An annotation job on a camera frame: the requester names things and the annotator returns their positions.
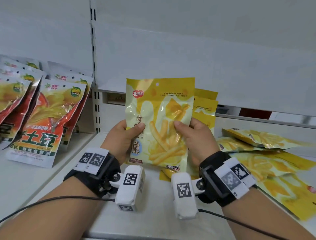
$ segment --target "hand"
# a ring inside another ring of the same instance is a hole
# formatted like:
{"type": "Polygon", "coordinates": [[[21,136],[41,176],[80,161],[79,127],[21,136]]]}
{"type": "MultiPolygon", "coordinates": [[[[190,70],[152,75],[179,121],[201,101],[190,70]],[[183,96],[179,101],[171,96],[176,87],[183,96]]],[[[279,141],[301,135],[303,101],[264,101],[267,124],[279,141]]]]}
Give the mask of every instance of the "hand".
{"type": "Polygon", "coordinates": [[[174,127],[184,137],[186,145],[192,153],[194,165],[199,166],[207,157],[219,151],[211,130],[199,120],[192,118],[190,126],[175,121],[174,127]]]}
{"type": "Polygon", "coordinates": [[[131,141],[145,129],[144,123],[139,123],[126,130],[126,120],[120,121],[107,134],[101,148],[109,150],[122,165],[127,157],[127,151],[130,149],[131,141]]]}

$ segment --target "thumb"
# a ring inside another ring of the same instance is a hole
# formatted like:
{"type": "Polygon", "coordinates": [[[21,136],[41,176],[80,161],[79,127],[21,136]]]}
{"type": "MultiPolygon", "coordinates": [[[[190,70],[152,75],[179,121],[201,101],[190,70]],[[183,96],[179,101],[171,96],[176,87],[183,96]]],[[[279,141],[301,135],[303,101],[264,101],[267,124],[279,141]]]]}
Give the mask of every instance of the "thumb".
{"type": "Polygon", "coordinates": [[[174,127],[184,137],[190,137],[192,135],[192,132],[194,131],[188,125],[185,125],[180,121],[174,121],[174,127]]]}
{"type": "Polygon", "coordinates": [[[145,124],[139,123],[139,124],[136,124],[134,127],[126,130],[125,133],[128,139],[133,139],[134,137],[138,136],[144,129],[145,129],[145,124]]]}

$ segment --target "finger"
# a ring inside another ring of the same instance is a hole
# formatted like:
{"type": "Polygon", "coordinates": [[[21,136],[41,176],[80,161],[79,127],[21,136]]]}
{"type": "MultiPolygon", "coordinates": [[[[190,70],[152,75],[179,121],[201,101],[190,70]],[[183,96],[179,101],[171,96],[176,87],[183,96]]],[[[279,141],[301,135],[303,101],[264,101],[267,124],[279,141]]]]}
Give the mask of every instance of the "finger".
{"type": "Polygon", "coordinates": [[[131,140],[134,137],[138,136],[144,129],[145,129],[144,123],[136,124],[134,127],[126,130],[126,136],[128,139],[131,140]]]}
{"type": "Polygon", "coordinates": [[[174,121],[174,127],[184,137],[190,137],[194,131],[188,125],[185,125],[184,123],[180,121],[174,121]]]}
{"type": "Polygon", "coordinates": [[[117,128],[124,128],[124,130],[126,129],[126,120],[124,119],[124,120],[122,120],[122,121],[120,121],[120,122],[118,122],[116,125],[115,125],[115,127],[117,127],[117,128]]]}
{"type": "Polygon", "coordinates": [[[191,118],[190,127],[194,129],[201,129],[205,127],[205,124],[193,117],[191,118]]]}

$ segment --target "black wrist strap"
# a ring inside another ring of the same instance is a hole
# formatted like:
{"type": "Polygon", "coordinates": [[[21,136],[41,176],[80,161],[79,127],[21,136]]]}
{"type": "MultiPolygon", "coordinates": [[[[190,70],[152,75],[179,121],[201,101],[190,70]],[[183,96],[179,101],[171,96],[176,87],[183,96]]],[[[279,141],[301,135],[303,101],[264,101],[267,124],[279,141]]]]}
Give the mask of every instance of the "black wrist strap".
{"type": "Polygon", "coordinates": [[[227,153],[218,151],[201,162],[200,177],[203,178],[206,188],[205,193],[197,196],[202,202],[212,203],[216,201],[221,207],[224,207],[236,200],[235,196],[214,173],[229,158],[227,153]]]}
{"type": "Polygon", "coordinates": [[[120,172],[121,169],[119,162],[113,155],[109,153],[104,159],[96,175],[87,172],[76,171],[73,169],[65,176],[64,181],[74,176],[87,188],[89,188],[97,197],[102,198],[107,193],[117,192],[117,188],[113,188],[109,181],[112,181],[113,176],[120,172]]]}

